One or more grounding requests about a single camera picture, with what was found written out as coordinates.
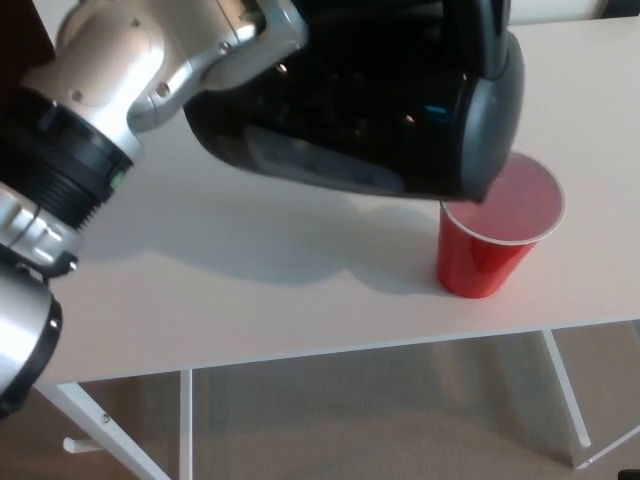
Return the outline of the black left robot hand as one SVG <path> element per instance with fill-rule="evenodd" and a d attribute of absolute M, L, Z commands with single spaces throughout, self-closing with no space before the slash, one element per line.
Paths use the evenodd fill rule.
<path fill-rule="evenodd" d="M 306 43 L 273 64 L 369 82 L 431 77 L 462 65 L 456 22 L 447 1 L 296 1 Z"/>

